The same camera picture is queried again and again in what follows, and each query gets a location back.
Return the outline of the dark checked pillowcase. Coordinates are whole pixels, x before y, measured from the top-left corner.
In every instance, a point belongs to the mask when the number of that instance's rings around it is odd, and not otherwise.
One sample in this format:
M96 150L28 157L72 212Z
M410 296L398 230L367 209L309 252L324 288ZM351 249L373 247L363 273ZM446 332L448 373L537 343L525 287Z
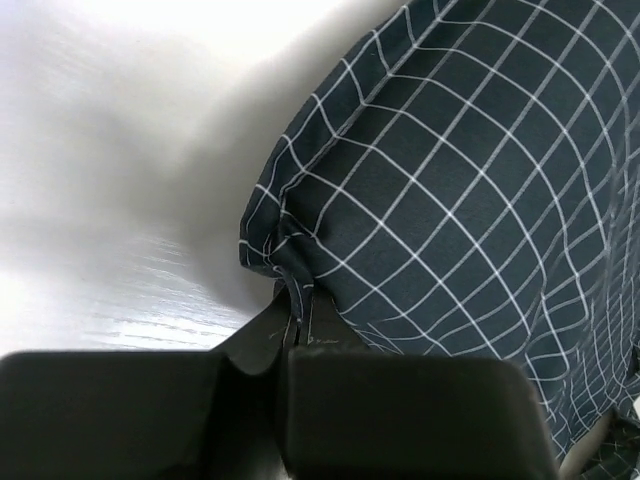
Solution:
M412 1L278 140L244 267L373 348L511 360L557 458L639 475L639 5Z

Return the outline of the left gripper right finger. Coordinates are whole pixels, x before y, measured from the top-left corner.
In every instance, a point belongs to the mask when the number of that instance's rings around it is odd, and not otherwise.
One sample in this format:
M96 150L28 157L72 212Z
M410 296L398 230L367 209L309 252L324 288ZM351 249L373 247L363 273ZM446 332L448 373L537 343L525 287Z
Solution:
M507 361L368 349L331 297L286 357L284 459L295 479L554 479L537 395Z

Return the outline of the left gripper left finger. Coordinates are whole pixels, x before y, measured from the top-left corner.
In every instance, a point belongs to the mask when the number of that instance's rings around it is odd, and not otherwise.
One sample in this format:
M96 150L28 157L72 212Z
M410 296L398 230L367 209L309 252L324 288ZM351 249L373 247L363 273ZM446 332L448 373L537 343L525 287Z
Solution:
M282 479L279 291L209 351L26 351L1 361L5 479Z

